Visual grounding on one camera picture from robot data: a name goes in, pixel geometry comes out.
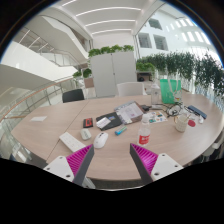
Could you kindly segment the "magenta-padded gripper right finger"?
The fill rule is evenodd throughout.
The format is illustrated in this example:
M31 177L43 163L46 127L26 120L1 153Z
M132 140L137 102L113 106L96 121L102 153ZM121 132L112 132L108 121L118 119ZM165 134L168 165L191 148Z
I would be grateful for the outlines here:
M166 153L156 154L136 144L130 144L130 155L144 184L152 183L182 169Z

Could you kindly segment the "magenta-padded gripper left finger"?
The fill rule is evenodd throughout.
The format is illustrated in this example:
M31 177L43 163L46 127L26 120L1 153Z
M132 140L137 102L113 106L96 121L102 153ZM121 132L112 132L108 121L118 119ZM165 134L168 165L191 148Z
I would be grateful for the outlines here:
M94 146L88 145L67 157L58 156L44 170L79 186L93 186L93 182L86 177L93 156Z

